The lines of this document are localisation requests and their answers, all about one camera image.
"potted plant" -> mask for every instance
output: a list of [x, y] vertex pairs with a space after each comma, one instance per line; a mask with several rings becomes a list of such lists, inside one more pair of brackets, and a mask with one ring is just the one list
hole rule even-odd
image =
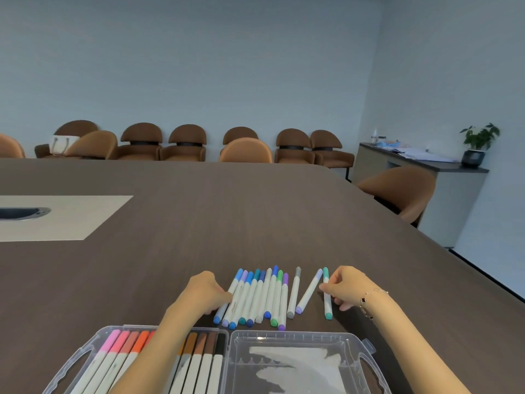
[[466, 134], [463, 144], [470, 145], [470, 149], [463, 153], [461, 163], [468, 167], [477, 168], [485, 158], [485, 151], [490, 148], [492, 141], [499, 137], [499, 128], [489, 123], [482, 129], [470, 126], [468, 129], [460, 131], [460, 133], [464, 132]]

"plant pot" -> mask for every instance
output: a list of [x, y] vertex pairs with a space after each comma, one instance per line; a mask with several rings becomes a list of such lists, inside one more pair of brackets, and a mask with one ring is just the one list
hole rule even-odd
[[485, 158], [485, 151], [477, 151], [475, 149], [469, 149], [463, 153], [463, 158], [461, 159], [461, 164], [466, 167], [471, 167], [477, 169], [483, 159]]

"chair backrest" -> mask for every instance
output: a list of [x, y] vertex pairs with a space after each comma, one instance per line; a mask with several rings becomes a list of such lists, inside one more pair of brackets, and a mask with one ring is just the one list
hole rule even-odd
[[199, 125], [183, 124], [172, 131], [168, 142], [193, 146], [206, 145], [206, 132]]
[[132, 145], [159, 145], [162, 131], [153, 123], [135, 123], [124, 130], [120, 140]]
[[71, 145], [66, 151], [66, 156], [108, 159], [111, 158], [117, 145], [116, 135], [111, 131], [94, 131]]
[[220, 162], [271, 163], [272, 151], [263, 141], [255, 138], [239, 138], [226, 145], [219, 157]]
[[297, 129], [282, 130], [277, 136], [275, 145], [289, 149], [310, 148], [310, 138], [305, 132]]
[[436, 177], [420, 167], [401, 166], [364, 179], [357, 186], [398, 207], [399, 216], [413, 223], [434, 195]]
[[24, 149], [18, 141], [5, 134], [0, 134], [0, 158], [25, 158]]
[[98, 126], [89, 120], [73, 120], [61, 125], [55, 131], [55, 135], [73, 135], [75, 137], [83, 137], [94, 131], [98, 131]]
[[232, 129], [229, 129], [226, 134], [224, 134], [223, 138], [223, 145], [227, 145], [233, 140], [237, 140], [239, 138], [255, 138], [256, 140], [259, 139], [259, 136], [256, 132], [254, 132], [252, 129], [244, 126], [239, 127], [233, 127]]
[[310, 136], [310, 142], [312, 144], [312, 149], [315, 148], [342, 148], [341, 141], [332, 134], [330, 131], [326, 130], [316, 130]]

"white bag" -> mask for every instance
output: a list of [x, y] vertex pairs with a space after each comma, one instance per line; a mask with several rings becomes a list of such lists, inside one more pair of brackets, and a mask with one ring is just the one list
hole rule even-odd
[[52, 155], [63, 155], [78, 138], [74, 135], [53, 135], [49, 141], [49, 151]]

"baseboard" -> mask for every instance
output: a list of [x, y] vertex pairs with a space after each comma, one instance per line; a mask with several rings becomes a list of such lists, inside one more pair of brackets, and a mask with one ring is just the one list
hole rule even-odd
[[519, 294], [517, 294], [515, 291], [513, 291], [512, 289], [509, 289], [507, 286], [505, 286], [504, 284], [502, 284], [500, 281], [498, 281], [497, 279], [493, 278], [492, 276], [490, 276], [488, 273], [486, 273], [485, 271], [483, 271], [481, 268], [477, 267], [476, 265], [474, 265], [473, 263], [471, 263], [469, 260], [467, 260], [466, 258], [464, 258], [461, 254], [455, 252], [454, 250], [452, 249], [448, 249], [449, 252], [451, 252], [452, 254], [454, 254], [457, 258], [459, 258], [461, 261], [469, 264], [472, 268], [474, 268], [477, 272], [479, 272], [480, 274], [486, 276], [487, 278], [489, 278], [491, 281], [493, 281], [496, 285], [498, 285], [499, 287], [505, 289], [506, 291], [508, 291], [510, 294], [512, 294], [515, 298], [517, 298], [518, 300], [521, 300], [522, 302], [525, 303], [525, 298], [521, 297]]

